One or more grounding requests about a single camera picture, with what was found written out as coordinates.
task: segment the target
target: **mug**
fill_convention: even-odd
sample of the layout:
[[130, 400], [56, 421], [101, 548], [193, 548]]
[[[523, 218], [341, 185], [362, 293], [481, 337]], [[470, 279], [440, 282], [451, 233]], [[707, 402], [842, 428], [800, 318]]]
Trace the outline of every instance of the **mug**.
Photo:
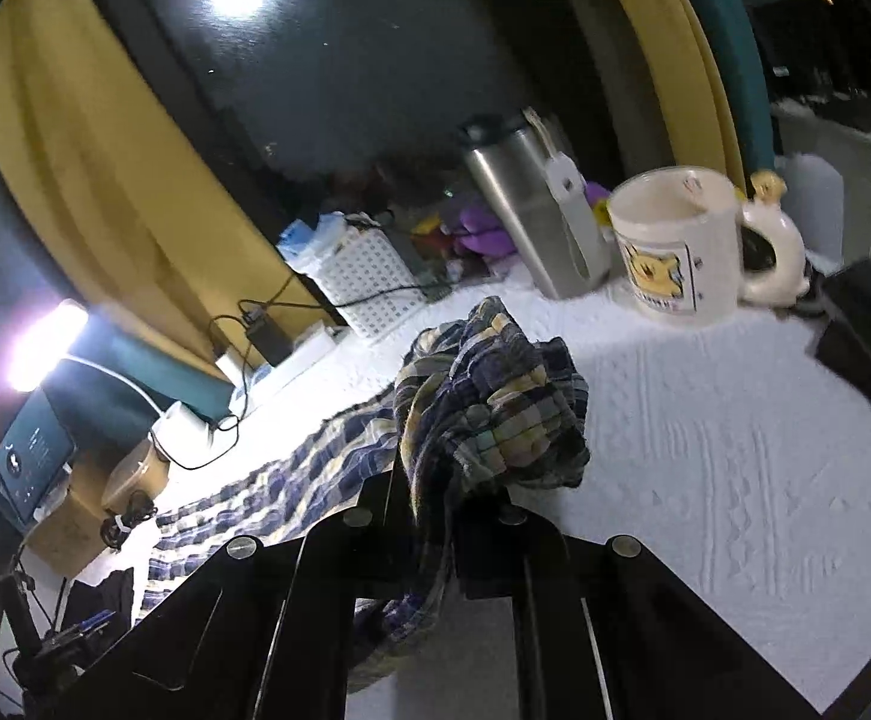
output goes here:
[[[621, 184], [608, 202], [621, 256], [640, 307], [655, 319], [708, 324], [739, 300], [791, 306], [809, 288], [805, 245], [779, 208], [785, 182], [752, 175], [757, 199], [741, 200], [735, 185], [705, 167], [664, 167]], [[775, 251], [770, 271], [745, 272], [740, 225]]]

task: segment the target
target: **plaid cloth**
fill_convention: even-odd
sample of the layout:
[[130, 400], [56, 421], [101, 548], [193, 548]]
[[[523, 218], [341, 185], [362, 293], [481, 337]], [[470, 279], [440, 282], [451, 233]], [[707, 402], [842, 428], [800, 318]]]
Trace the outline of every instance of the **plaid cloth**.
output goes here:
[[577, 487], [589, 460], [588, 389], [561, 338], [530, 343], [499, 298], [424, 331], [384, 392], [338, 413], [292, 456], [158, 516], [142, 612], [230, 538], [301, 536], [399, 457], [411, 490], [419, 572], [389, 602], [359, 600], [349, 689], [391, 672], [438, 617], [451, 574], [451, 516], [463, 497], [516, 483]]

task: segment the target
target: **silver bolt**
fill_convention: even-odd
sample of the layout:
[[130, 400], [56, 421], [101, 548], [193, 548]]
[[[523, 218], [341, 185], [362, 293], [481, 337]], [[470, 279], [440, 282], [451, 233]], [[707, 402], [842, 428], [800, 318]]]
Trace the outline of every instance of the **silver bolt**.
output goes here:
[[502, 525], [520, 525], [525, 522], [525, 519], [528, 519], [528, 517], [525, 516], [523, 509], [519, 509], [511, 504], [504, 504], [501, 512], [499, 512], [499, 522]]
[[619, 557], [639, 557], [642, 544], [632, 536], [616, 536], [612, 539], [612, 551]]
[[226, 544], [225, 551], [229, 553], [229, 557], [234, 557], [235, 560], [245, 560], [246, 557], [255, 555], [255, 551], [258, 548], [259, 544], [251, 536], [239, 536], [238, 538], [232, 538]]
[[364, 528], [372, 521], [372, 513], [369, 509], [357, 506], [355, 509], [346, 509], [342, 521], [350, 528]]

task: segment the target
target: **brown box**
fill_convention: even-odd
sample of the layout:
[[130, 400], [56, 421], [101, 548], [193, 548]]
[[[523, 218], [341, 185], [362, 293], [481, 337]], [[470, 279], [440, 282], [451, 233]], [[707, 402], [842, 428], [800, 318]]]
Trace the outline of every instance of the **brown box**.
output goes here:
[[109, 474], [96, 459], [78, 459], [59, 506], [28, 535], [28, 548], [59, 575], [73, 579], [106, 549], [99, 536], [107, 514], [102, 492]]

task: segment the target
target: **white tablecloth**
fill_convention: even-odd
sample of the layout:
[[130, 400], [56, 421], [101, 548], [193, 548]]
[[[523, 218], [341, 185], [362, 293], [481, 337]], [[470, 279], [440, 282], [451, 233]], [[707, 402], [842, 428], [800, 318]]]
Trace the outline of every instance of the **white tablecloth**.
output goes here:
[[[565, 338], [591, 391], [581, 488], [517, 500], [573, 536], [640, 538], [825, 709], [871, 657], [871, 405], [813, 360], [821, 327], [798, 319], [739, 310], [682, 331], [636, 314], [619, 283], [563, 302], [541, 298], [525, 274], [461, 290], [374, 346], [346, 338], [253, 413], [224, 460], [173, 469], [158, 507], [288, 456], [323, 419], [390, 382], [420, 330], [492, 293], [533, 340]], [[81, 579], [134, 565], [137, 608], [156, 540], [146, 523]], [[350, 698], [350, 717], [516, 716], [507, 615], [505, 602], [449, 601], [427, 651]]]

